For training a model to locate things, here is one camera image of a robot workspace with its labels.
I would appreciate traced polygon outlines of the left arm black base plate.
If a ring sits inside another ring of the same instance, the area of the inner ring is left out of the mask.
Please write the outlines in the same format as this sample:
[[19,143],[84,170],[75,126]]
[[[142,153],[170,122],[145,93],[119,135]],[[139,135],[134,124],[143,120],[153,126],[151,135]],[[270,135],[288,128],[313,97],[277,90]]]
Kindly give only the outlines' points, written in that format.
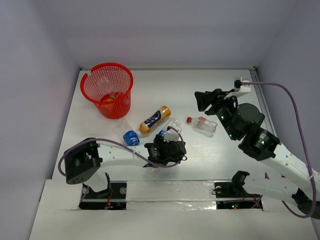
[[83,184],[78,207],[81,210],[126,210],[126,196],[126,181],[111,181],[108,189],[100,192]]

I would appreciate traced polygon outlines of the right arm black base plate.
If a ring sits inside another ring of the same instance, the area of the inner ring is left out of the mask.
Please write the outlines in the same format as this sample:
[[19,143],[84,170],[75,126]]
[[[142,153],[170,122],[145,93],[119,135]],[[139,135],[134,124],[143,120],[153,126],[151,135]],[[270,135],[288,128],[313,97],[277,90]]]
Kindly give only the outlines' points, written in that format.
[[261,195],[249,194],[243,188],[237,189],[229,181],[215,182],[211,194],[216,199],[218,210],[263,209]]

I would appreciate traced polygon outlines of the clear bottle with white cap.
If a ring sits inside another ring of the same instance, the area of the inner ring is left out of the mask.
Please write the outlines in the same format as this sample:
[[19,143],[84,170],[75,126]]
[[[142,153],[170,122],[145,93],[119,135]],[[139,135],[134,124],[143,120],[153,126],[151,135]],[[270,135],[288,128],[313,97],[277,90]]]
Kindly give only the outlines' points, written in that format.
[[113,98],[118,98],[121,95],[121,90],[107,76],[101,76],[96,84]]

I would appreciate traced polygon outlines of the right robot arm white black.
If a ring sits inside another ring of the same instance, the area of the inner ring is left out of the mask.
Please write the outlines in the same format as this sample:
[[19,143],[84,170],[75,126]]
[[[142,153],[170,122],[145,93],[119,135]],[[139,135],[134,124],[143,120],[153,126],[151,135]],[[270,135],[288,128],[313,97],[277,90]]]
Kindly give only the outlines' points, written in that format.
[[320,175],[294,156],[270,131],[261,127],[265,115],[251,103],[238,104],[233,92],[215,89],[194,93],[197,108],[207,116],[217,116],[232,141],[248,157],[281,174],[278,179],[254,176],[239,170],[229,184],[235,196],[257,194],[291,204],[301,218],[320,218]]

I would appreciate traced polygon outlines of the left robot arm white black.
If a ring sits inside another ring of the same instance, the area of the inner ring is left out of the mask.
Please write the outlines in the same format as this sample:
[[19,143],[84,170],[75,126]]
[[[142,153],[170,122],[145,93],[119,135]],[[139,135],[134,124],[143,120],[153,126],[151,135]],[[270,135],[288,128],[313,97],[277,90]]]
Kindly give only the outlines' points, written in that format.
[[83,184],[101,166],[136,166],[141,168],[172,168],[187,160],[185,142],[180,134],[174,140],[156,135],[154,142],[146,143],[148,157],[135,147],[125,146],[105,138],[87,138],[66,150],[58,163],[58,171],[68,185]]

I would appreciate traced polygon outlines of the small orange juice bottle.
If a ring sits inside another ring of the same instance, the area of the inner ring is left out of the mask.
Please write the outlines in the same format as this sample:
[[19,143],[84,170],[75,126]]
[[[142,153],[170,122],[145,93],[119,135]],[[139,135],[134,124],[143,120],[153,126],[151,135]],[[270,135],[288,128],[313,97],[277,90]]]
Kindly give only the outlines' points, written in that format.
[[112,101],[114,101],[115,99],[113,97],[111,97],[110,95],[106,95],[101,101],[102,104],[100,105],[101,108],[105,109],[106,111],[112,111],[116,104]]

